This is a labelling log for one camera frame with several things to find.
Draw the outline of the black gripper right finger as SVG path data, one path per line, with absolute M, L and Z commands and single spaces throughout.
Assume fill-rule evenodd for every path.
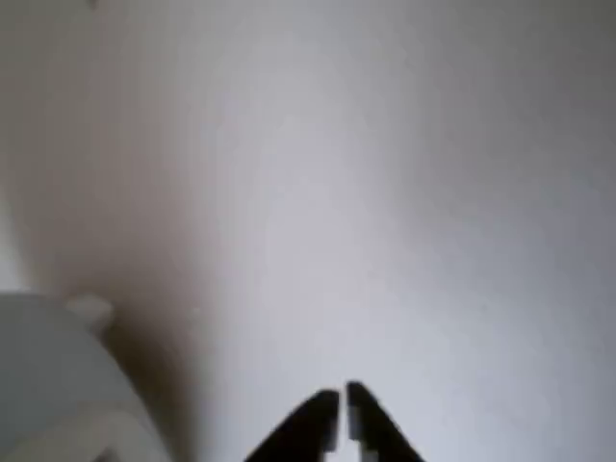
M 349 438 L 358 443 L 361 461 L 424 461 L 362 382 L 349 381 L 346 398 Z

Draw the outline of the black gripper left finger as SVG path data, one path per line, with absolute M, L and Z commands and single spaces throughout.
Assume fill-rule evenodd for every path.
M 338 391 L 317 391 L 286 416 L 245 461 L 322 461 L 336 448 L 339 411 Z

